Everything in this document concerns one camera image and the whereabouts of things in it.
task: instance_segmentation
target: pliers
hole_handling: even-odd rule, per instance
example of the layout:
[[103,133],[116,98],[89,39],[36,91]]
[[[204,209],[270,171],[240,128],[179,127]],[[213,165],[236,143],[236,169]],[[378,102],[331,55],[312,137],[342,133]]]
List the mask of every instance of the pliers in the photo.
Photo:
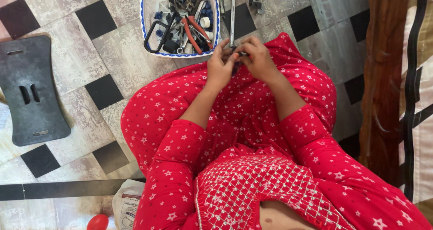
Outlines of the pliers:
[[[178,1],[178,0],[174,0],[174,6],[176,11],[178,12],[178,14],[180,15],[181,19],[181,23],[185,28],[185,33],[188,36],[189,41],[191,42],[192,46],[194,46],[195,50],[198,52],[198,54],[202,54],[203,52],[201,51],[200,47],[198,46],[198,44],[195,42],[194,38],[192,37],[191,34],[191,30],[189,28],[189,25],[192,25],[200,34],[202,34],[207,40],[210,40],[208,35],[206,34],[206,32],[203,30],[202,27],[200,27],[200,25],[198,25],[198,23],[195,22],[194,20],[194,16],[193,15],[189,15],[187,9]],[[207,44],[209,46],[209,48],[212,50],[214,47],[212,46],[211,43],[209,43],[207,41]]]

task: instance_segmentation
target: floor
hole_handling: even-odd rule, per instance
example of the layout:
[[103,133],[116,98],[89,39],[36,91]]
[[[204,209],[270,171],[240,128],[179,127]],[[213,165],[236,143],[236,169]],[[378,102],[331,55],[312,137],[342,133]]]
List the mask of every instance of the floor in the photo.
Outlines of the floor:
[[[337,93],[333,136],[359,154],[368,0],[236,0],[236,43],[263,42],[287,32],[301,54],[326,72]],[[230,16],[231,0],[225,0]],[[229,37],[230,17],[221,22]],[[120,131],[120,115],[140,87],[207,58],[156,57],[143,48],[139,0],[0,0],[0,42],[51,38],[56,88],[72,133],[65,139],[17,147],[12,121],[0,130],[0,229],[85,229],[127,178],[142,178]],[[0,90],[0,100],[5,100]]]

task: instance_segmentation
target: sleeve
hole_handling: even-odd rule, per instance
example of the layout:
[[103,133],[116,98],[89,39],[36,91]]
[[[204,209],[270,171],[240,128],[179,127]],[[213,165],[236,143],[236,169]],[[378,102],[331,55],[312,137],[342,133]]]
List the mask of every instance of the sleeve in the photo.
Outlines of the sleeve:
[[205,135],[195,123],[173,121],[150,164],[134,230],[198,230],[193,166]]
[[280,128],[300,165],[356,229],[431,229],[398,188],[341,149],[310,105],[283,119]]

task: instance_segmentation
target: red ball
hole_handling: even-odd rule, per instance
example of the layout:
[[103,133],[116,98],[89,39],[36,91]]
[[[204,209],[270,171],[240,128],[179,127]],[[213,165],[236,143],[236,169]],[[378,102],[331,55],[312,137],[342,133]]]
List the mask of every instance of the red ball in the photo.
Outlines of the red ball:
[[106,230],[108,227],[108,216],[99,214],[87,223],[87,230]]

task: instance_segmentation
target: white bag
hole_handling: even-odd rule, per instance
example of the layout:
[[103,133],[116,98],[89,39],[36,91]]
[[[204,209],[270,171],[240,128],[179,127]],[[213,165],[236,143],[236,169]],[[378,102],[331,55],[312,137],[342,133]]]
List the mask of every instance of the white bag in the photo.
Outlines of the white bag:
[[145,183],[126,180],[113,198],[114,224],[117,230],[131,230]]

